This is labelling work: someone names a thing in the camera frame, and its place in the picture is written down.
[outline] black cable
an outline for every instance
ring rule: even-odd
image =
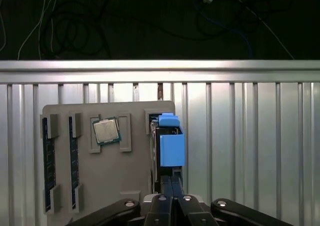
[[[237,10],[234,13],[234,18],[235,18],[234,20],[237,20],[238,23],[232,28],[236,29],[237,27],[239,27],[240,30],[246,33],[255,32],[258,29],[261,21],[267,20],[271,14],[286,12],[290,10],[294,2],[294,0],[290,0],[289,5],[286,8],[274,9],[272,6],[272,1],[275,1],[275,0],[241,0],[241,1],[242,2],[238,1],[238,4],[240,5],[239,10]],[[199,27],[198,21],[196,22],[196,25],[197,25],[197,30],[201,32],[201,28]]]
[[[109,1],[110,1],[110,0],[104,0],[103,5],[102,5],[101,8],[100,8],[99,15],[98,15],[98,17],[96,18],[96,21],[97,21],[97,22],[99,22],[99,21],[101,20],[102,15],[104,14],[104,12],[105,12],[105,10],[106,10]]]
[[[65,8],[74,6],[79,7],[78,9],[80,9],[81,13],[65,10]],[[51,35],[51,19],[54,21],[54,39],[58,44],[58,48],[53,52],[48,41],[49,35]],[[97,48],[92,46],[88,48],[93,32],[101,39],[101,45]],[[111,57],[108,42],[102,28],[95,22],[93,12],[78,1],[66,1],[54,9],[44,23],[39,45],[41,52],[49,58],[56,57],[64,52],[76,52],[81,55],[94,56],[98,55],[102,50],[105,50],[108,58]]]
[[[180,39],[183,39],[183,40],[194,41],[194,42],[203,42],[203,41],[212,40],[211,37],[193,38],[193,37],[182,36],[182,35],[179,35],[179,34],[170,32],[170,31],[166,30],[165,28],[162,28],[162,27],[160,27],[160,26],[158,26],[158,25],[156,25],[156,24],[153,24],[153,23],[151,23],[151,22],[147,22],[147,21],[144,21],[144,20],[142,20],[142,19],[135,18],[135,17],[124,16],[124,15],[121,16],[121,15],[114,14],[114,13],[111,13],[111,12],[106,12],[106,14],[107,14],[108,16],[111,16],[111,17],[118,17],[118,18],[122,18],[122,19],[125,19],[125,20],[136,21],[136,22],[139,22],[139,23],[148,25],[148,26],[150,26],[150,27],[153,27],[153,28],[161,31],[162,33],[165,33],[165,34],[168,34],[168,35],[170,35],[170,36],[172,36],[172,37],[180,38]]]

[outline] black surface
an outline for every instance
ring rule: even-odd
[[[91,0],[77,0],[90,5],[97,15],[99,10]],[[99,7],[104,0],[93,0]],[[16,60],[18,50],[39,22],[43,0],[3,0],[1,7],[7,32],[7,45],[0,53],[2,60]],[[290,0],[275,0],[275,9],[286,8]],[[49,7],[44,16],[47,20]],[[227,33],[214,40],[188,41],[165,33],[169,31],[188,37],[201,37],[195,29],[195,9],[192,0],[110,0],[100,22],[110,46],[112,58],[118,59],[248,59],[245,41],[236,33]],[[287,12],[271,15],[268,25],[296,59],[320,59],[320,0],[294,0]],[[235,15],[234,5],[216,1],[205,11],[206,15],[227,24]],[[220,27],[201,20],[201,26],[215,34]],[[260,25],[257,32],[248,34],[254,59],[289,59],[268,29]],[[0,30],[0,41],[3,39]],[[89,52],[101,44],[101,37],[91,33],[86,50]],[[106,51],[95,56],[65,52],[55,60],[106,59]],[[38,30],[25,44],[21,59],[38,60]]]

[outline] blue cable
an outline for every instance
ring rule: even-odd
[[[202,12],[199,11],[199,8],[197,7],[195,0],[192,0],[192,2],[193,2],[193,5],[194,5],[195,10],[196,10],[197,12],[199,12],[200,15],[201,15],[203,18],[205,18],[207,21],[209,21],[209,22],[211,22],[211,23],[213,23],[213,24],[215,24],[215,25],[217,25],[217,26],[219,26],[219,27],[221,27],[221,28],[223,28],[223,29],[225,29],[225,30],[229,30],[229,31],[231,31],[231,32],[234,32],[234,33],[239,34],[239,35],[245,40],[245,42],[246,42],[246,44],[247,44],[247,46],[248,46],[249,58],[250,58],[250,59],[253,58],[252,46],[251,46],[248,38],[245,36],[245,34],[244,34],[242,31],[239,31],[239,30],[236,30],[236,29],[227,28],[227,27],[226,27],[225,25],[223,25],[222,23],[217,22],[217,21],[214,21],[213,19],[207,17],[206,14],[204,14],[204,13],[202,13]]]

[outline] network cable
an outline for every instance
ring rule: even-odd
[[[2,17],[2,12],[1,12],[2,2],[3,2],[3,0],[0,0],[0,20],[1,20],[2,29],[3,29],[3,45],[0,48],[0,52],[5,48],[5,46],[7,44],[7,33],[6,33],[5,24],[4,24],[4,19]]]
[[[197,12],[197,15],[200,14],[203,18],[205,18],[208,22],[212,23],[212,24],[215,24],[216,26],[219,26],[222,28],[222,31],[220,31],[219,33],[215,34],[215,35],[210,35],[208,33],[205,33],[203,32],[202,30],[199,30],[199,27],[198,27],[198,19],[196,17],[196,25],[197,25],[197,28],[198,28],[198,31],[201,32],[202,34],[204,34],[205,36],[210,36],[211,38],[215,38],[215,37],[218,37],[218,36],[221,36],[227,32],[234,32],[234,33],[237,33],[239,34],[243,39],[244,41],[246,42],[247,44],[247,47],[248,47],[248,50],[249,50],[249,58],[252,59],[253,58],[253,50],[252,50],[252,46],[248,40],[248,38],[245,36],[245,34],[243,32],[241,32],[240,30],[237,30],[237,29],[233,29],[233,28],[229,28],[228,26],[225,26],[223,25],[221,22],[217,22],[211,18],[209,18],[206,14],[204,14],[202,11],[201,11],[201,8],[199,8],[196,4],[196,1],[195,0],[192,0],[193,2],[193,6]]]

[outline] corrugated metal wall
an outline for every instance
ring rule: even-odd
[[[46,225],[39,115],[47,104],[173,100],[184,185],[293,225],[320,225],[320,83],[0,85],[0,225]]]

